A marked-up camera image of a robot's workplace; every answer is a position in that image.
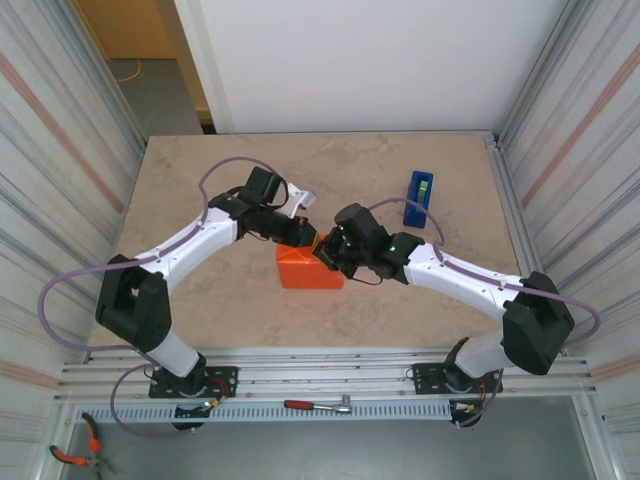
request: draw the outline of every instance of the orange box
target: orange box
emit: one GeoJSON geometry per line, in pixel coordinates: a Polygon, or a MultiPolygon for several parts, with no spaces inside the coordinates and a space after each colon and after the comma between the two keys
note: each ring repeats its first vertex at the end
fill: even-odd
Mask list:
{"type": "Polygon", "coordinates": [[[276,245],[276,263],[284,288],[342,288],[344,275],[332,272],[315,258],[312,247],[276,245]]]}

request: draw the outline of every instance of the table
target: table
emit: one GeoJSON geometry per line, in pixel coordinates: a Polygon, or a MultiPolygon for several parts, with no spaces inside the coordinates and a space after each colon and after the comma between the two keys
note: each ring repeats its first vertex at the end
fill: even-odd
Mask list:
{"type": "MultiPolygon", "coordinates": [[[[404,196],[413,170],[434,174],[431,211],[447,235],[444,251],[505,273],[515,255],[482,134],[278,134],[152,137],[117,252],[134,256],[181,229],[198,214],[196,185],[213,163],[245,155],[270,163],[284,178],[313,190],[307,212],[326,233],[344,206],[404,196]]],[[[244,184],[252,164],[218,170],[210,196],[244,184]]],[[[435,238],[427,225],[402,225],[404,206],[376,217],[389,232],[435,238]]],[[[358,276],[373,280],[360,269],[358,276]]],[[[246,237],[200,265],[171,296],[173,322],[200,346],[446,346],[501,326],[435,291],[385,281],[347,282],[343,290],[285,290],[275,244],[246,237]]],[[[96,326],[91,344],[118,342],[96,326]]]]}

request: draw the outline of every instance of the gray floor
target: gray floor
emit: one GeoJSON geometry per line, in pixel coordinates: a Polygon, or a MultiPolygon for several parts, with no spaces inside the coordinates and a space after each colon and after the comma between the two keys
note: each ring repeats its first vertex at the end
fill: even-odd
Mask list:
{"type": "MultiPolygon", "coordinates": [[[[145,431],[168,431],[151,425],[145,431]]],[[[571,399],[502,399],[473,429],[448,422],[209,424],[147,440],[101,426],[110,479],[593,479],[571,399]]],[[[86,451],[76,427],[72,453],[86,451]]],[[[67,466],[64,479],[88,479],[67,466]]]]}
{"type": "MultiPolygon", "coordinates": [[[[120,89],[131,106],[142,130],[154,135],[202,135],[200,122],[191,103],[175,60],[141,60],[140,74],[120,89]]],[[[116,79],[133,75],[135,60],[110,60],[116,79]]]]}

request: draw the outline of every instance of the marble-patterned surface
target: marble-patterned surface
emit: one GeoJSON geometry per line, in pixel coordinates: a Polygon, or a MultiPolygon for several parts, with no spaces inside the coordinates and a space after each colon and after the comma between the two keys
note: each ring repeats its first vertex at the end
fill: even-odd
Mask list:
{"type": "MultiPolygon", "coordinates": [[[[413,170],[435,175],[431,211],[447,235],[445,251],[517,273],[489,166],[476,134],[290,134],[153,137],[142,164],[118,252],[147,250],[199,213],[196,185],[214,162],[246,155],[269,162],[288,181],[313,190],[307,212],[320,232],[354,201],[371,205],[406,194],[413,170]]],[[[252,164],[225,165],[211,196],[244,183],[252,164]]],[[[376,212],[390,232],[403,206],[376,212]]],[[[435,230],[427,226],[430,240],[435,230]]],[[[359,276],[373,280],[370,272],[359,276]]],[[[174,326],[194,346],[439,346],[499,328],[481,312],[431,290],[386,281],[347,282],[343,290],[284,290],[275,244],[246,237],[200,265],[171,297],[174,326]]],[[[116,341],[100,326],[93,344],[116,341]]]]}

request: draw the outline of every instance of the pliers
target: pliers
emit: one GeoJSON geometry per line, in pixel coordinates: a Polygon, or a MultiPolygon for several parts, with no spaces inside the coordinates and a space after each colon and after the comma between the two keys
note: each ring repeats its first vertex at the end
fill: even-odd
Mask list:
{"type": "Polygon", "coordinates": [[[78,467],[90,467],[96,480],[102,480],[102,475],[100,475],[100,467],[106,468],[111,473],[116,472],[109,466],[107,462],[105,462],[98,456],[98,453],[100,452],[100,450],[102,450],[102,443],[98,439],[98,427],[96,426],[96,422],[88,413],[83,413],[82,419],[87,422],[87,426],[89,427],[89,451],[91,452],[91,454],[88,457],[71,457],[63,453],[62,450],[60,450],[55,445],[51,445],[49,447],[49,451],[56,460],[62,463],[77,465],[78,467]]]}

